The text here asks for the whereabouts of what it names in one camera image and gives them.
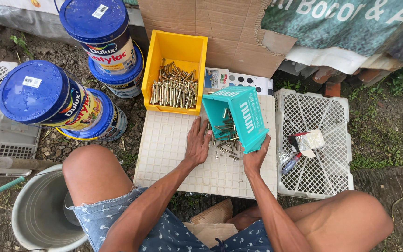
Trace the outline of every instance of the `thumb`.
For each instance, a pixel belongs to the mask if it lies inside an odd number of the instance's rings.
[[[211,140],[211,136],[212,136],[212,130],[208,130],[208,132],[205,135],[205,139],[203,141],[203,145],[208,146],[209,141]]]

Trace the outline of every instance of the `soil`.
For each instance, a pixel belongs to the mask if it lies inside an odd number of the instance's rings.
[[[15,35],[21,37],[20,32],[11,29],[2,29],[0,31],[0,60],[5,61],[26,61],[28,56],[23,49],[13,43],[10,36]],[[49,41],[45,39],[38,38],[33,35],[25,35],[27,47],[31,54],[34,55],[35,59],[42,59],[50,61],[75,75],[75,80],[82,83],[87,88],[99,89],[106,93],[111,100],[119,106],[127,116],[128,120],[128,130],[122,136],[122,139],[118,139],[114,142],[98,142],[98,141],[79,141],[72,140],[70,138],[61,135],[55,129],[48,130],[43,129],[41,133],[41,138],[36,152],[36,158],[40,160],[47,161],[57,161],[63,162],[63,160],[79,146],[87,144],[101,144],[109,148],[119,159],[121,165],[125,169],[126,173],[130,176],[134,174],[134,168],[136,164],[137,154],[139,151],[139,146],[142,137],[142,130],[144,125],[144,118],[146,115],[146,110],[143,106],[143,97],[139,95],[132,99],[121,99],[115,96],[111,91],[109,91],[102,83],[98,82],[90,73],[87,66],[87,57],[83,49],[80,47],[75,47],[73,45],[68,45],[64,43]],[[302,81],[303,77],[293,77],[284,73],[277,71],[275,75],[275,80],[289,80],[291,83]],[[318,88],[312,88],[308,86],[300,87],[304,91],[317,91]],[[346,87],[342,87],[342,96],[348,96],[351,91],[347,91]],[[370,99],[366,97],[365,94],[362,95],[362,100]],[[381,118],[388,118],[392,120],[384,121],[385,128],[389,127],[398,130],[403,130],[403,124],[396,122],[403,122],[403,97],[400,98],[386,98],[381,99],[380,103],[375,110],[377,115]],[[367,111],[369,105],[368,103],[363,105],[363,102],[351,101],[350,110],[355,111]],[[351,115],[351,121],[355,120],[356,115]],[[353,146],[353,152],[363,153],[363,154],[373,154],[376,153],[375,150],[371,150],[371,147],[364,142],[355,141]],[[383,152],[384,158],[389,158],[386,153]],[[377,197],[388,213],[391,213],[391,204],[403,196],[403,167],[389,168],[389,169],[377,169],[377,170],[365,170],[359,169],[354,172],[355,178],[355,189],[368,192]],[[399,187],[395,187],[393,184],[393,176],[395,179],[400,178]],[[13,178],[0,178],[0,186],[6,184],[7,182],[13,180]],[[380,188],[381,183],[385,185],[391,185],[389,190],[381,192],[376,192]],[[8,248],[19,249],[23,248],[15,239],[12,227],[11,227],[11,204],[14,203],[21,187],[12,187],[11,189],[0,194],[0,245],[6,246]],[[195,195],[186,196],[184,192],[177,192],[175,197],[169,203],[168,208],[173,211],[176,216],[182,221],[188,221],[192,216],[200,213],[203,210],[208,209],[210,206],[221,202],[224,200],[223,196],[215,195]],[[292,197],[278,197],[278,201],[281,203],[283,208],[291,207],[301,203],[306,203],[311,200],[299,199]],[[248,199],[238,199],[232,198],[233,202],[233,214],[243,211],[255,204],[254,200]],[[395,232],[384,242],[378,244],[378,246],[373,249],[374,252],[382,251],[403,251],[403,201],[399,203],[398,209],[395,212]],[[0,251],[7,251],[0,246]],[[90,252],[88,243],[85,243],[81,247],[74,250],[75,252]]]

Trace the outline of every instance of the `denim shorts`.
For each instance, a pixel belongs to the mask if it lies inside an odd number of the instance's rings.
[[[98,252],[105,241],[107,232],[113,223],[145,190],[147,190],[147,187],[139,187],[115,199],[71,207],[95,252]],[[169,209],[166,209],[158,223],[144,239],[138,251],[272,252],[273,249],[262,220],[256,221],[248,228],[210,249],[199,241]]]

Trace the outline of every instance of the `dulux paint bucket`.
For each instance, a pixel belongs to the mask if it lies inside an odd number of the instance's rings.
[[[144,60],[139,47],[136,44],[133,46],[136,55],[138,55],[138,60],[132,70],[125,74],[110,75],[104,73],[96,66],[94,61],[91,60],[91,57],[88,57],[88,66],[94,77],[104,83],[115,95],[121,98],[133,98],[142,92],[141,86],[144,72]]]
[[[14,121],[82,130],[101,118],[101,101],[45,60],[15,67],[0,85],[0,109]]]
[[[59,16],[101,71],[124,74],[135,66],[129,15],[121,0],[66,0]]]
[[[110,100],[108,95],[99,90],[88,88],[88,91],[99,98],[104,107],[100,121],[91,129],[73,131],[63,129],[61,133],[77,140],[114,141],[120,138],[127,129],[127,117],[124,112]]]

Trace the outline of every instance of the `screwdriver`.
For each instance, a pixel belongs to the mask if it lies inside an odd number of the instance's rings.
[[[284,167],[283,169],[283,174],[286,175],[294,166],[295,164],[298,162],[299,158],[301,157],[302,153],[298,153],[296,154],[288,163],[287,165]]]

